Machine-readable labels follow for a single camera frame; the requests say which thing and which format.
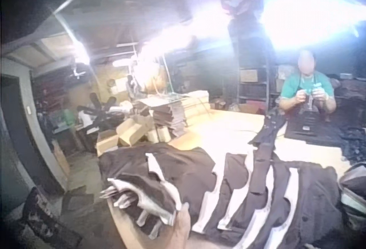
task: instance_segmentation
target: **floor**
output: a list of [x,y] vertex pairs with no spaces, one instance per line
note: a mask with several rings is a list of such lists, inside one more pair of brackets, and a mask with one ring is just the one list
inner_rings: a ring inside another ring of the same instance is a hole
[[69,193],[77,191],[85,196],[75,197],[81,200],[74,205],[76,208],[62,208],[62,222],[83,237],[79,248],[124,249],[107,202],[99,198],[102,182],[97,155],[76,153],[67,157],[67,161],[70,164]]

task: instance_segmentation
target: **wooden table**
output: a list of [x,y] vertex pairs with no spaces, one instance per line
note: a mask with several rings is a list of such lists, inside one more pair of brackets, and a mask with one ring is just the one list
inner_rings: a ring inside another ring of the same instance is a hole
[[[247,153],[248,142],[256,135],[264,122],[264,116],[256,114],[226,112],[211,110],[210,115],[204,114],[196,118],[197,123],[188,128],[188,132],[172,140],[169,144],[180,149],[188,150],[203,147],[212,153],[213,159],[219,159],[225,152]],[[341,149],[308,145],[305,141],[286,139],[284,126],[279,130],[276,139],[276,153],[282,160],[299,160],[319,163],[323,167],[333,166],[338,177],[350,167],[348,161],[341,161]],[[163,249],[170,239],[170,228],[165,227],[160,237],[150,240],[138,227],[135,227],[128,215],[112,207],[108,202],[110,212],[128,249]],[[191,234],[187,249],[218,249],[228,248],[202,240]]]

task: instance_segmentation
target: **workbench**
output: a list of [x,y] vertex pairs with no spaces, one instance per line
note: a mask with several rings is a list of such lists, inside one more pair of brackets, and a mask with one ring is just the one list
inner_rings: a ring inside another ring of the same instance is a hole
[[[203,147],[209,154],[222,151],[231,153],[247,153],[248,142],[262,128],[264,116],[256,114],[211,110],[209,114],[197,116],[195,124],[187,133],[169,144],[180,149],[189,150]],[[285,161],[298,160],[319,163],[323,167],[333,166],[340,178],[350,167],[348,161],[341,160],[341,149],[308,145],[305,141],[286,139],[286,125],[278,132],[275,152]],[[160,237],[150,240],[138,227],[135,227],[128,215],[113,208],[108,202],[111,215],[127,249],[164,249],[170,239],[171,227],[164,227]],[[213,244],[191,232],[186,249],[218,249],[228,248]]]

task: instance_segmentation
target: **doorway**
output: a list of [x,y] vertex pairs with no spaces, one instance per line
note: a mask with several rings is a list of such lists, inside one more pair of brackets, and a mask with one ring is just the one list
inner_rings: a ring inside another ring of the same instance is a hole
[[63,194],[62,187],[46,165],[29,129],[19,78],[1,75],[1,108],[14,149],[35,185],[49,196]]

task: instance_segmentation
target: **green shirt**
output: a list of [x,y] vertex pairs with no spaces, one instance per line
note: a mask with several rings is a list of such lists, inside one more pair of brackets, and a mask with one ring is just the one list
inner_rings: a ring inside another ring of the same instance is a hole
[[281,97],[294,97],[299,89],[306,90],[307,94],[311,94],[311,91],[314,89],[314,84],[321,84],[321,88],[329,96],[334,96],[333,87],[329,78],[322,73],[314,72],[311,78],[301,77],[300,73],[294,73],[289,76],[282,87]]

